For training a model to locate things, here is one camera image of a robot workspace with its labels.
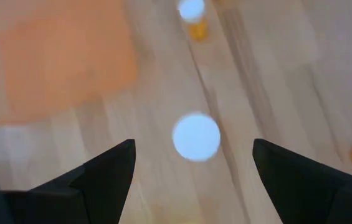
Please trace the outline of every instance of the white ball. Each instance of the white ball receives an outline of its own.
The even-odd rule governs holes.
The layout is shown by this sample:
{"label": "white ball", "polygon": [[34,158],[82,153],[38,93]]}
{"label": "white ball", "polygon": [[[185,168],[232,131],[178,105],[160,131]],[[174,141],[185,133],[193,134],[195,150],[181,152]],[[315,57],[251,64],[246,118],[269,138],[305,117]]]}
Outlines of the white ball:
{"label": "white ball", "polygon": [[216,122],[203,113],[183,116],[173,128],[176,150],[191,161],[206,161],[220,146],[220,129]]}
{"label": "white ball", "polygon": [[186,22],[198,22],[205,14],[204,0],[181,0],[178,4],[181,18]]}

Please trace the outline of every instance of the orange mat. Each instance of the orange mat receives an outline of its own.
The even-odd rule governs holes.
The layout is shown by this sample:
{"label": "orange mat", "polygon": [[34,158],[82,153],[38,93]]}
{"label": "orange mat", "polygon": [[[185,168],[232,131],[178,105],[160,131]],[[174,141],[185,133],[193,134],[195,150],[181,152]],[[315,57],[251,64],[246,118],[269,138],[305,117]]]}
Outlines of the orange mat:
{"label": "orange mat", "polygon": [[133,83],[122,0],[46,4],[0,31],[0,124],[43,118]]}

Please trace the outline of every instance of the wooden floor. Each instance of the wooden floor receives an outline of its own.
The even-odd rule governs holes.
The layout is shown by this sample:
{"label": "wooden floor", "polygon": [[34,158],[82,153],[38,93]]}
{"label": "wooden floor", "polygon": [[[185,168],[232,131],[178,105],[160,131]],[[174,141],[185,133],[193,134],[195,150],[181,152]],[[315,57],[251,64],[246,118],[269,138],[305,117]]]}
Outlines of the wooden floor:
{"label": "wooden floor", "polygon": [[[352,174],[352,0],[207,1],[191,42],[177,0],[125,0],[140,73],[112,97],[0,128],[0,185],[29,189],[127,138],[137,162],[121,223],[281,223],[252,160],[265,138]],[[210,161],[184,160],[172,127],[213,116]]]}

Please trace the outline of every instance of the glowing white ball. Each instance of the glowing white ball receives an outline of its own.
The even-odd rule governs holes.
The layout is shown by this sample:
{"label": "glowing white ball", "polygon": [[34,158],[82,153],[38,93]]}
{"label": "glowing white ball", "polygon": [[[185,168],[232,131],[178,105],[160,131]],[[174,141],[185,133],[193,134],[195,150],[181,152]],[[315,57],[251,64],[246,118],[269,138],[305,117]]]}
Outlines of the glowing white ball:
{"label": "glowing white ball", "polygon": [[191,113],[183,116],[173,128],[176,150],[190,161],[206,161],[220,146],[220,129],[210,116]]}

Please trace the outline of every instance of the white object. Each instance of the white object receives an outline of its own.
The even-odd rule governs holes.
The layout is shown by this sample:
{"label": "white object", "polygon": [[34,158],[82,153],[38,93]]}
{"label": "white object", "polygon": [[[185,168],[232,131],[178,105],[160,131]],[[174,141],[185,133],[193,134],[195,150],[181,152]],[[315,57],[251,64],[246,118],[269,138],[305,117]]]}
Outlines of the white object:
{"label": "white object", "polygon": [[181,0],[178,11],[186,22],[199,22],[205,15],[205,2],[204,0]]}
{"label": "white object", "polygon": [[191,113],[182,117],[173,128],[176,150],[191,161],[206,161],[220,146],[220,129],[210,116]]}

